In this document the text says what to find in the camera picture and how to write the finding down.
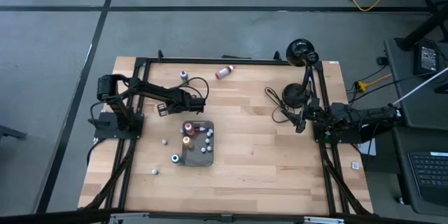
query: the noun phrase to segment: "bottle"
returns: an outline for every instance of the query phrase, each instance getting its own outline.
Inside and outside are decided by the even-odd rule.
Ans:
[[[190,137],[185,136],[185,137],[182,139],[182,142],[183,142],[183,145],[184,145],[187,149],[191,150],[191,149],[193,148],[193,140],[191,140]]]
[[[181,80],[183,83],[188,81],[188,73],[186,71],[182,70],[180,75],[181,75]]]
[[[233,69],[235,69],[237,66],[226,66],[224,69],[221,69],[219,72],[215,73],[215,76],[218,80],[226,77],[227,75],[229,75]]]
[[[186,123],[185,124],[184,132],[186,132],[188,136],[194,136],[195,135],[195,129],[193,128],[191,123]]]

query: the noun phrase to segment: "black cable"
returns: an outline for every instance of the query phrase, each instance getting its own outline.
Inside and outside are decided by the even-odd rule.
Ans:
[[[345,90],[345,92],[349,92],[349,91],[352,91],[353,90],[353,88],[355,87],[355,85],[356,85],[356,81],[353,83],[353,85],[350,87],[350,89],[349,90]]]
[[[201,78],[201,77],[193,77],[193,78],[191,78],[191,79],[188,79],[186,82],[184,82],[184,83],[182,83],[182,84],[180,84],[180,85],[178,85],[178,86],[176,86],[176,87],[173,87],[173,88],[186,87],[187,84],[189,84],[189,82],[192,81],[192,80],[201,80],[201,81],[204,81],[205,85],[207,86],[207,94],[205,95],[205,99],[207,100],[207,97],[209,97],[209,93],[210,93],[210,87],[209,87],[209,84],[207,83],[207,81],[206,81],[204,78]]]
[[[271,118],[274,122],[276,123],[285,123],[288,122],[289,119],[286,120],[275,120],[274,119],[274,113],[277,109],[286,109],[287,111],[289,111],[289,107],[283,103],[283,101],[280,99],[280,97],[278,96],[278,94],[270,87],[266,87],[265,88],[265,94],[277,105],[277,107],[273,110]]]
[[[314,96],[313,97],[317,98],[317,90],[316,90],[316,83],[314,82],[313,70],[311,70],[310,76],[311,76],[311,84],[310,85],[312,86],[313,92],[314,92]]]
[[[361,131],[361,129],[363,128],[363,120],[366,116],[371,116],[370,114],[366,113],[360,120],[359,120],[359,124],[358,124],[358,129],[359,131]]]
[[[89,152],[87,153],[87,166],[89,166],[89,162],[90,162],[90,155],[92,154],[93,149],[95,149],[95,147],[97,147],[100,143],[102,143],[104,140],[106,139],[98,139],[98,142],[96,142],[92,147],[90,147]]]
[[[356,86],[356,84],[358,83],[358,81],[364,81],[365,79],[368,79],[368,78],[374,76],[375,74],[378,74],[380,71],[383,71],[383,69],[385,69],[385,68],[386,68],[386,66],[383,66],[380,70],[378,70],[378,71],[376,71],[376,72],[370,74],[369,76],[367,76],[367,77],[365,77],[365,78],[362,78],[362,79],[360,79],[360,80],[355,81],[355,82],[353,83],[353,85],[350,87],[350,89],[349,89],[349,90],[345,90],[345,91],[346,91],[346,92],[351,91],[351,90]]]
[[[434,5],[439,6],[439,5],[442,5],[442,4],[446,4],[447,2],[448,2],[447,0],[444,0],[444,1],[436,1],[436,2],[434,3]]]
[[[382,88],[385,88],[385,87],[387,87],[387,86],[389,86],[389,85],[392,85],[392,84],[395,84],[395,83],[399,83],[399,82],[402,82],[402,81],[407,81],[407,80],[409,80],[409,79],[416,78],[416,77],[421,77],[421,76],[431,75],[431,74],[434,74],[434,73],[437,73],[437,72],[430,72],[430,73],[417,74],[417,75],[415,75],[415,76],[411,76],[411,77],[408,77],[408,78],[403,78],[403,79],[400,79],[400,80],[393,81],[393,82],[391,82],[391,83],[384,84],[384,85],[382,85],[382,86],[380,86],[380,87],[377,87],[377,88],[375,88],[375,89],[373,89],[373,90],[371,90],[371,91],[369,91],[369,92],[366,92],[365,94],[361,95],[361,96],[358,97],[358,98],[353,98],[349,103],[351,103],[351,105],[352,105],[354,101],[357,101],[357,100],[363,98],[364,96],[370,94],[371,92],[375,92],[375,91],[380,90],[380,89],[382,89]]]
[[[370,147],[372,147],[373,137],[375,136],[375,132],[377,131],[378,125],[379,124],[377,124],[377,126],[375,126],[375,129],[373,130],[373,133],[372,133],[372,137],[370,137],[369,148],[367,150],[367,157],[365,158],[365,164],[364,164],[364,170],[365,171],[367,170],[367,165],[369,163]]]
[[[202,98],[202,94],[201,94],[196,88],[194,88],[194,87],[190,87],[190,86],[182,86],[182,87],[180,87],[180,88],[190,88],[190,89],[196,91],[196,93],[199,94],[199,96]]]
[[[385,69],[385,68],[386,68],[386,66],[383,66],[380,70],[378,70],[378,71],[376,71],[376,72],[370,74],[369,76],[367,76],[367,77],[365,77],[365,78],[363,78],[363,79],[360,79],[359,81],[364,81],[365,79],[368,79],[368,78],[374,76],[375,74],[378,74],[380,71],[383,71],[383,69]]]
[[[356,151],[358,151],[359,155],[361,155],[362,153],[359,151],[358,147],[356,147],[356,145],[354,143],[350,143],[350,145],[355,148]]]
[[[93,108],[94,108],[96,105],[103,104],[103,103],[105,103],[105,101],[99,101],[99,102],[94,103],[93,105],[90,106],[90,117],[91,117],[91,119],[92,119],[92,124],[93,124],[93,126],[95,126],[95,129],[97,129],[98,127],[97,127],[97,123],[95,122],[95,119],[93,118]]]
[[[447,68],[447,61],[446,61],[446,60],[443,61],[443,66],[444,66],[445,68]],[[447,75],[447,77],[445,77],[444,80],[438,81],[438,82],[436,82],[436,83],[437,83],[437,84],[441,84],[441,83],[444,83],[445,81],[447,81],[447,80],[448,80],[448,74],[446,74],[446,75]]]
[[[351,101],[349,102],[349,106],[353,105],[353,102],[355,101],[356,95],[358,94],[358,89],[355,89],[355,92],[353,93],[353,97],[351,98]]]

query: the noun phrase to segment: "wooden tabletop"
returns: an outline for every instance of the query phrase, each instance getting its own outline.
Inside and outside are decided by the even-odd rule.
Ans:
[[[135,59],[118,57],[113,73],[131,76]],[[210,95],[204,113],[199,115],[184,112],[160,117],[155,107],[160,102],[145,99],[145,122],[136,144],[126,210],[328,215],[321,158],[313,140],[312,124],[308,122],[306,130],[297,134],[290,122],[273,122],[271,114],[276,105],[264,92],[271,87],[281,94],[287,84],[301,83],[305,68],[239,65],[229,76],[216,80],[215,72],[223,67],[222,64],[151,64],[150,83],[166,88],[179,85],[179,73],[185,70],[190,78],[205,78]],[[347,103],[339,64],[323,62],[323,68],[330,103]],[[191,86],[205,95],[206,88],[200,80],[192,81]],[[316,86],[321,96],[319,83]],[[277,120],[284,119],[280,112],[274,116]],[[181,152],[179,129],[186,120],[214,123],[214,163],[210,167],[176,166],[171,161],[173,154]],[[93,200],[111,175],[117,142],[108,139],[93,151],[80,207]],[[349,144],[339,144],[339,155],[346,184],[361,204],[372,211],[358,152]],[[352,169],[352,162],[358,162],[360,169]],[[158,169],[159,174],[152,175],[152,169]],[[113,206],[117,206],[120,187],[119,181]],[[342,211],[335,182],[332,187],[337,210]]]

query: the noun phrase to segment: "desk lamp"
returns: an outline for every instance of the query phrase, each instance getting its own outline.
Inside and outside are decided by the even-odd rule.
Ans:
[[[312,66],[319,61],[314,46],[306,39],[299,38],[291,42],[286,49],[286,59],[294,67],[305,66],[305,75],[302,84],[291,83],[281,93],[283,102],[291,108],[300,108],[311,97],[312,92],[307,90]]]

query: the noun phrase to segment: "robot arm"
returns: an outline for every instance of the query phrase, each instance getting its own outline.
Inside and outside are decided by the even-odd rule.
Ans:
[[[372,138],[372,125],[381,126],[375,133],[381,133],[387,128],[401,122],[399,110],[392,104],[382,108],[369,108],[358,110],[347,104],[332,103],[330,109],[323,110],[319,106],[318,98],[311,98],[309,104],[304,104],[297,115],[282,109],[281,112],[296,126],[295,131],[302,133],[305,130],[307,120],[313,121],[313,127],[319,129],[320,136],[316,138],[335,138],[343,143],[357,143],[356,136],[361,133],[362,141]]]
[[[117,91],[118,81],[122,81],[129,86],[122,94],[118,94]],[[182,111],[204,112],[205,99],[191,95],[179,87],[164,88],[121,74],[105,75],[98,79],[97,98],[101,102],[113,106],[114,103],[121,102],[124,98],[132,95],[141,95],[164,102],[164,104],[157,106],[160,116]]]

